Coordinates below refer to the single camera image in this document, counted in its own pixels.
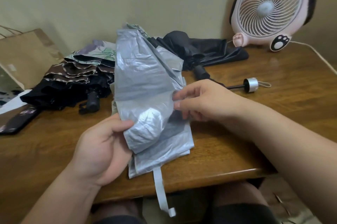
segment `paper bag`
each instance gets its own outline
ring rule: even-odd
[[[0,67],[22,88],[31,89],[43,78],[48,69],[63,60],[56,45],[41,30],[30,32],[0,26],[12,36],[0,34]]]

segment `beige wall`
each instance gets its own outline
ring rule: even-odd
[[[116,40],[125,21],[150,35],[182,30],[190,37],[232,35],[228,9],[232,0],[0,0],[0,24],[23,31],[41,27],[67,54],[91,39]],[[335,56],[337,0],[318,0],[313,21],[295,39]]]

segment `bag handle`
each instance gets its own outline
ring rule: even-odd
[[[9,28],[9,27],[6,27],[6,26],[0,25],[0,27],[3,28],[3,29],[5,29],[5,30],[7,30],[7,31],[9,31],[9,32],[10,32],[11,34],[13,34],[13,35],[17,35],[17,34],[15,34],[15,33],[12,32],[12,31],[15,31],[15,32],[18,32],[18,33],[22,34],[22,32],[20,32],[20,31],[18,31],[18,30],[15,30],[15,29],[12,29],[12,28]]]

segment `fan motor hub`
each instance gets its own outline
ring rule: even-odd
[[[272,12],[273,8],[274,4],[271,1],[265,1],[259,5],[257,13],[264,18]]]

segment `pink fan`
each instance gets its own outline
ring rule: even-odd
[[[235,0],[230,14],[236,33],[233,43],[268,45],[279,51],[311,20],[315,6],[316,0]]]

